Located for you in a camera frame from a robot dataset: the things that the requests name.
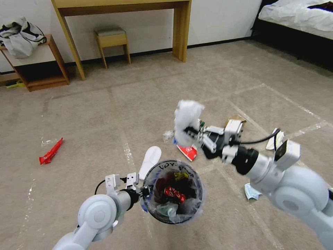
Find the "white bedsheet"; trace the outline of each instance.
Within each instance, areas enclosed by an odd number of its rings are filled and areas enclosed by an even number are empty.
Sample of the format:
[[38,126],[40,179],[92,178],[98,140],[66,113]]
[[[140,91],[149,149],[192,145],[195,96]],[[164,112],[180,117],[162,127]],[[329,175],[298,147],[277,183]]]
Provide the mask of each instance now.
[[333,40],[333,12],[309,9],[328,0],[279,0],[266,5],[259,19]]

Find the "baseboard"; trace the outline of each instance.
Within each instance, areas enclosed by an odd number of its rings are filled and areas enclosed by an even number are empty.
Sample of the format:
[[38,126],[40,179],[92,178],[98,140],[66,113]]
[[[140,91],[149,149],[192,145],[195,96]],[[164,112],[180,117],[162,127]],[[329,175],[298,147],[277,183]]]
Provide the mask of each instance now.
[[15,73],[15,71],[11,70],[11,71],[6,71],[6,72],[0,72],[0,75],[6,75],[6,74],[12,74],[12,73]]
[[[203,46],[211,46],[211,45],[216,45],[216,44],[222,44],[222,43],[230,43],[230,42],[237,42],[237,41],[244,41],[244,40],[249,40],[250,36],[247,37],[242,37],[242,38],[235,38],[235,39],[229,39],[229,40],[223,40],[223,41],[216,41],[216,42],[209,42],[209,43],[200,43],[200,44],[194,44],[194,45],[188,45],[187,48],[197,48],[197,47],[203,47]],[[159,50],[150,50],[150,51],[144,51],[144,52],[138,52],[138,53],[131,53],[131,57],[137,57],[137,56],[146,56],[146,55],[153,55],[153,54],[158,54],[158,53],[166,53],[172,51],[172,48],[167,48],[167,49],[159,49]],[[105,60],[107,62],[112,62],[112,61],[119,61],[123,60],[124,55],[118,55],[118,56],[110,56],[110,57],[105,57]],[[95,58],[95,59],[89,59],[89,60],[83,60],[82,64],[91,64],[91,63],[98,63],[100,62],[100,58]],[[75,66],[75,62],[67,62],[65,63],[66,66]]]

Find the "red snack wrapper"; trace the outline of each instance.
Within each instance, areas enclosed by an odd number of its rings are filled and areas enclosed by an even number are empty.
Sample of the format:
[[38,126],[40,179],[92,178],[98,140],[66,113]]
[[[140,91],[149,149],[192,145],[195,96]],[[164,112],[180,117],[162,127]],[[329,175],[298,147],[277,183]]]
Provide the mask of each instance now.
[[192,147],[181,147],[181,146],[177,145],[177,147],[186,156],[186,158],[189,161],[193,161],[194,158],[197,157],[197,149],[194,146],[192,146]]
[[62,144],[62,138],[50,149],[49,152],[46,153],[43,157],[39,158],[39,162],[42,165],[43,163],[48,164],[51,162],[51,158],[56,154],[58,149]]
[[177,197],[179,199],[180,203],[183,203],[185,201],[185,199],[186,199],[185,195],[183,195],[182,193],[178,192],[176,189],[174,189],[170,185],[167,186],[164,189],[164,194],[166,196],[169,196],[169,197]]

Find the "cloth bag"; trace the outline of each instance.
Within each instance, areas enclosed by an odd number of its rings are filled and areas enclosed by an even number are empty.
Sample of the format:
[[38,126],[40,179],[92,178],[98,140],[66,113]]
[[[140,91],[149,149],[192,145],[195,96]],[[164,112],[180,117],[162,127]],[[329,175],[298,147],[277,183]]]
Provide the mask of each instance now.
[[45,42],[44,33],[25,17],[18,17],[0,29],[0,44],[17,59],[29,57],[38,44]]

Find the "wooden stool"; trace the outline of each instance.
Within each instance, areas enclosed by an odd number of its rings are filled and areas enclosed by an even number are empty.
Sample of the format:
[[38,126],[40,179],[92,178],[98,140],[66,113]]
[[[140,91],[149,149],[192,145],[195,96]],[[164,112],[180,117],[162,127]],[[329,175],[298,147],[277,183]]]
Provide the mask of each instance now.
[[108,68],[108,66],[105,61],[103,48],[111,46],[122,45],[124,48],[124,53],[127,56],[128,64],[131,64],[131,58],[129,56],[129,51],[128,51],[127,35],[122,28],[119,27],[101,28],[101,29],[96,29],[95,33],[96,33],[98,48],[100,50],[100,54],[103,59],[105,68]]

